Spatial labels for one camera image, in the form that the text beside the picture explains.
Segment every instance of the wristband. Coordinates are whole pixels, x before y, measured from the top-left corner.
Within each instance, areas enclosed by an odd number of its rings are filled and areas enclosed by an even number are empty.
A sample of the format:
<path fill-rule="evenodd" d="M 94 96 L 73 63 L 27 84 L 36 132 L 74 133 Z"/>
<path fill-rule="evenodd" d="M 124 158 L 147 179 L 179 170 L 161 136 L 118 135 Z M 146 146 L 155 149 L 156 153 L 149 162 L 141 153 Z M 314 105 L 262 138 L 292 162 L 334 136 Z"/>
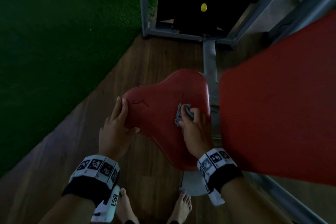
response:
<path fill-rule="evenodd" d="M 96 208 L 102 201 L 107 204 L 119 178 L 119 170 L 118 163 L 108 157 L 88 156 L 71 175 L 62 196 L 74 194 L 90 199 Z"/>
<path fill-rule="evenodd" d="M 202 173 L 203 184 L 213 205 L 224 203 L 221 188 L 236 177 L 243 176 L 236 163 L 223 148 L 215 148 L 205 153 L 197 162 Z"/>

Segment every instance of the foot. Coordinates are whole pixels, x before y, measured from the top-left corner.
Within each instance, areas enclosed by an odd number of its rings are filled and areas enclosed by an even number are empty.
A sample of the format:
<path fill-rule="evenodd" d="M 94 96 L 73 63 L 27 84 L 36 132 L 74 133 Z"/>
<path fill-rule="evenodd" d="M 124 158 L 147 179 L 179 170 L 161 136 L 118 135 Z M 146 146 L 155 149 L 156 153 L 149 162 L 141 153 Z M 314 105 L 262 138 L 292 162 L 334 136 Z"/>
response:
<path fill-rule="evenodd" d="M 177 221 L 182 224 L 186 221 L 188 214 L 191 212 L 193 205 L 191 204 L 191 197 L 181 192 L 179 198 L 176 201 L 173 213 L 171 214 L 167 224 L 172 221 Z"/>
<path fill-rule="evenodd" d="M 129 198 L 124 188 L 120 189 L 120 196 L 118 198 L 117 208 L 115 209 L 115 212 L 122 224 L 124 224 L 128 220 L 133 221 L 135 224 L 139 224 L 139 220 L 133 213 Z"/>

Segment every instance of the padded seat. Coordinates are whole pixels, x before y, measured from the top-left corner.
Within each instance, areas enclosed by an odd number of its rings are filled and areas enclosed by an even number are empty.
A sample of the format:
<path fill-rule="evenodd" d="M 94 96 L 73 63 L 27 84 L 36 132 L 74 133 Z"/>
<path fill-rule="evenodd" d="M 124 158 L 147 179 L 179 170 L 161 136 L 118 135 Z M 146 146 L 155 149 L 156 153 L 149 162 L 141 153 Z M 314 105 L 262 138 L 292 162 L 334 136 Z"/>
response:
<path fill-rule="evenodd" d="M 222 142 L 242 170 L 336 185 L 336 10 L 220 81 Z"/>
<path fill-rule="evenodd" d="M 154 141 L 177 169 L 197 170 L 197 159 L 187 150 L 182 129 L 174 119 L 182 103 L 201 109 L 211 123 L 208 85 L 200 73 L 178 70 L 159 84 L 127 91 L 123 98 L 128 100 L 127 127 L 139 127 L 140 134 Z"/>

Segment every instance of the right hand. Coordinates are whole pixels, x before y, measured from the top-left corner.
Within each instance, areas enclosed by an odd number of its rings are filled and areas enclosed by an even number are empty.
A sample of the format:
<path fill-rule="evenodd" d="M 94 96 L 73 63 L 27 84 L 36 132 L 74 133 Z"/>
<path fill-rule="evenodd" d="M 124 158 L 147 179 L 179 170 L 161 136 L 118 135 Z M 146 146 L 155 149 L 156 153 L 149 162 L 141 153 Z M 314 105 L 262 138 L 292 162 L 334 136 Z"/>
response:
<path fill-rule="evenodd" d="M 185 106 L 182 105 L 181 114 L 183 121 L 180 121 L 179 124 L 183 128 L 187 149 L 199 159 L 215 146 L 212 142 L 209 126 L 206 124 L 206 115 L 201 113 L 198 108 L 191 108 L 190 111 L 194 114 L 194 121 L 189 118 Z"/>

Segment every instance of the left hand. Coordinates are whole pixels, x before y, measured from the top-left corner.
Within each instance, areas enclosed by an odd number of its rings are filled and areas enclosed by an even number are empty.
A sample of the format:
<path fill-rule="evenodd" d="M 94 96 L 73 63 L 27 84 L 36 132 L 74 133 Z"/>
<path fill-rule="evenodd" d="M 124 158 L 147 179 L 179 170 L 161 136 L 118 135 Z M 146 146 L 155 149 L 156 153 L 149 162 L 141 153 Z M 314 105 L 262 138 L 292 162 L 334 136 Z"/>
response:
<path fill-rule="evenodd" d="M 127 100 L 121 101 L 118 97 L 111 117 L 106 118 L 104 127 L 99 131 L 99 155 L 118 161 L 127 152 L 131 138 L 140 131 L 139 128 L 125 128 L 127 113 Z"/>

